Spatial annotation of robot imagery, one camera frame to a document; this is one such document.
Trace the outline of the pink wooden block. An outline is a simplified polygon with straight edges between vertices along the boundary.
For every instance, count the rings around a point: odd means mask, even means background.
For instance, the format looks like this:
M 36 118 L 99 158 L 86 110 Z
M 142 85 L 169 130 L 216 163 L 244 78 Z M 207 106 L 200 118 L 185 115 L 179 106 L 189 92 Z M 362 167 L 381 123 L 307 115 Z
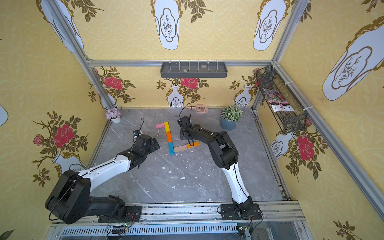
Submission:
M 156 125 L 156 128 L 157 129 L 161 129 L 161 128 L 164 128 L 165 127 L 165 124 L 164 123 L 161 123 L 161 124 L 157 124 Z

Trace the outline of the orange wooden block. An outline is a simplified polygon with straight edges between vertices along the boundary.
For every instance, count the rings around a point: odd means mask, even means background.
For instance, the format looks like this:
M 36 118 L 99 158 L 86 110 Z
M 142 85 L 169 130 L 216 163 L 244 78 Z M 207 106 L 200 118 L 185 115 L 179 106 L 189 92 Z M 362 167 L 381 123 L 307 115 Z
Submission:
M 194 148 L 194 147 L 197 147 L 197 146 L 200 146 L 200 142 L 199 141 L 193 142 L 192 144 L 187 144 L 187 148 L 188 149 Z

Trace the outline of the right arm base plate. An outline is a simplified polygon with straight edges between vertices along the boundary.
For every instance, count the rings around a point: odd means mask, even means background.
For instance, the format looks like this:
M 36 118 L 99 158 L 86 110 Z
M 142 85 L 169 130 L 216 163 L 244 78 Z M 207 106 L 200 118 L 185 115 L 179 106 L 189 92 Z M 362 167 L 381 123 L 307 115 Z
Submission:
M 252 204 L 245 211 L 234 204 L 222 204 L 218 208 L 222 220 L 262 220 L 262 212 L 258 204 Z

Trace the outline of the teal wooden block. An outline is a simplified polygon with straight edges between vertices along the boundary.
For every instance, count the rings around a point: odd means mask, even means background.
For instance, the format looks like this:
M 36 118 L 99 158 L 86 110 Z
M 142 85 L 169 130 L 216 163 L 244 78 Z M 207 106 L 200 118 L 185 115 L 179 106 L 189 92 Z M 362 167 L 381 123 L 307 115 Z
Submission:
M 175 150 L 174 150 L 173 142 L 168 142 L 168 147 L 169 147 L 170 155 L 174 155 Z

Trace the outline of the red-orange wooden block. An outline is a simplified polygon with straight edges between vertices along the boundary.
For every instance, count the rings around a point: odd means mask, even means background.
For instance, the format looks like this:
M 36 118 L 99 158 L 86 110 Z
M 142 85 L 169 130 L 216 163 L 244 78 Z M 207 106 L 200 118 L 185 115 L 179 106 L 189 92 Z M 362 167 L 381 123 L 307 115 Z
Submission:
M 171 143 L 171 142 L 172 142 L 172 135 L 171 135 L 171 132 L 170 132 L 170 131 L 166 132 L 166 135 L 167 135 L 167 141 L 168 141 L 168 143 Z

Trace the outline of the yellow wooden block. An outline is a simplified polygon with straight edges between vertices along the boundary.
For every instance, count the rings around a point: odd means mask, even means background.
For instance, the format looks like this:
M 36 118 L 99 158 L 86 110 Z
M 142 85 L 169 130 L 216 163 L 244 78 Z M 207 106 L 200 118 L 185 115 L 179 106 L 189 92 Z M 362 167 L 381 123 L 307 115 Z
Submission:
M 170 131 L 171 131 L 168 122 L 165 122 L 165 123 L 164 123 L 164 126 L 165 126 L 165 130 L 166 130 L 166 132 L 170 132 Z

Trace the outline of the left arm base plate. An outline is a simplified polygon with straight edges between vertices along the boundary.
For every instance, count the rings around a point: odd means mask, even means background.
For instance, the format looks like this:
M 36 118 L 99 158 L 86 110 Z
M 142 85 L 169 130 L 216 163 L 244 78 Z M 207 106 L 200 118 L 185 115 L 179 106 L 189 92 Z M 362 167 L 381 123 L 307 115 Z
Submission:
M 112 216 L 100 216 L 98 223 L 137 223 L 140 220 L 142 206 L 125 206 Z

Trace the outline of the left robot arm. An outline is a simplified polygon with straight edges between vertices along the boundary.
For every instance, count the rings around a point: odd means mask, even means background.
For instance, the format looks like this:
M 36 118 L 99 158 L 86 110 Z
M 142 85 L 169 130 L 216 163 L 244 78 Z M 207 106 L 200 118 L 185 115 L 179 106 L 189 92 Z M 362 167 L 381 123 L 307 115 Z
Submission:
M 111 178 L 139 167 L 149 154 L 159 149 L 155 138 L 141 134 L 131 148 L 103 164 L 79 172 L 64 172 L 46 200 L 46 209 L 68 225 L 87 216 L 134 220 L 134 214 L 126 210 L 126 203 L 119 197 L 92 197 L 90 193 Z

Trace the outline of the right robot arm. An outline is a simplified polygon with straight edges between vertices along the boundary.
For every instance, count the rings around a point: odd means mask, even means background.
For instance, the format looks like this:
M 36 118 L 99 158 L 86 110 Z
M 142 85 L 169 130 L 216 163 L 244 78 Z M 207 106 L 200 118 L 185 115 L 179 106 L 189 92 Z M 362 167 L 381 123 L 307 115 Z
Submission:
M 209 147 L 215 164 L 223 170 L 229 183 L 232 201 L 241 216 L 248 217 L 253 212 L 254 202 L 246 190 L 239 171 L 239 152 L 227 132 L 213 132 L 192 124 L 191 118 L 184 116 L 178 119 L 181 127 L 181 139 L 200 141 Z

